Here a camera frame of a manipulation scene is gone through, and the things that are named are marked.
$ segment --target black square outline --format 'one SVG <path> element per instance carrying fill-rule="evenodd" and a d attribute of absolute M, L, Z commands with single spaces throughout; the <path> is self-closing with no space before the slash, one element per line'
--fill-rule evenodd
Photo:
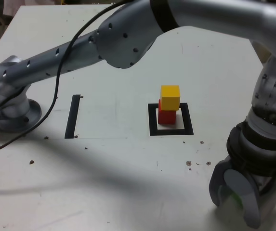
<path fill-rule="evenodd" d="M 157 128 L 157 116 L 156 109 L 158 103 L 148 104 L 148 121 L 149 121 L 149 135 L 150 136 L 180 136 L 180 135 L 193 135 L 189 109 L 187 103 L 180 103 L 180 109 L 182 110 L 182 117 L 184 123 L 184 129 L 160 129 Z"/>

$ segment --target stacked blocks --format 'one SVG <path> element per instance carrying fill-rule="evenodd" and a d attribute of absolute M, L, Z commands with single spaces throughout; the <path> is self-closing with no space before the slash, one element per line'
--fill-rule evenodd
<path fill-rule="evenodd" d="M 175 124 L 180 109 L 181 93 L 178 85 L 162 85 L 158 103 L 158 123 Z"/>

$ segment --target black ring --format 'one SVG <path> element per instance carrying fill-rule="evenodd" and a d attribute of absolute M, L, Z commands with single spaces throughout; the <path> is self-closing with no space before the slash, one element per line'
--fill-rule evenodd
<path fill-rule="evenodd" d="M 174 19 L 168 0 L 150 0 L 150 4 L 155 19 L 163 33 L 179 27 Z"/>

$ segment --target table surface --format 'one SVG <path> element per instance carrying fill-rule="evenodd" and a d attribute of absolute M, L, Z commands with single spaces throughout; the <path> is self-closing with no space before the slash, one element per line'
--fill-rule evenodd
<path fill-rule="evenodd" d="M 105 7 L 20 8 L 0 40 L 0 62 L 71 40 Z M 250 109 L 261 69 L 248 40 L 182 27 L 159 37 L 130 69 L 103 61 L 62 75 L 46 122 L 0 151 L 0 231 L 250 230 L 235 204 L 212 203 L 208 186 L 231 129 Z M 27 92 L 43 113 L 54 84 L 51 78 Z M 149 136 L 148 103 L 158 102 L 165 84 L 180 85 L 194 135 Z M 84 96 L 78 138 L 65 140 L 74 94 Z M 0 134 L 0 144 L 11 137 Z M 276 230 L 276 208 L 261 230 Z"/>

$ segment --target black tape marking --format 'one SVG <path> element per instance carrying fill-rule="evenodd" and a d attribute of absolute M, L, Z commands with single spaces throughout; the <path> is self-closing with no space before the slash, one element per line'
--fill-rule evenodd
<path fill-rule="evenodd" d="M 69 116 L 66 126 L 65 139 L 73 139 L 75 135 L 76 121 L 78 116 L 80 103 L 80 95 L 73 95 L 71 100 L 71 106 L 69 110 Z"/>
<path fill-rule="evenodd" d="M 148 104 L 148 121 L 149 121 L 149 135 L 150 136 L 179 136 L 179 135 L 193 135 L 194 130 L 192 128 L 188 104 L 180 103 L 180 109 L 182 111 L 184 129 L 160 129 L 157 128 L 157 116 L 156 109 L 158 103 Z"/>

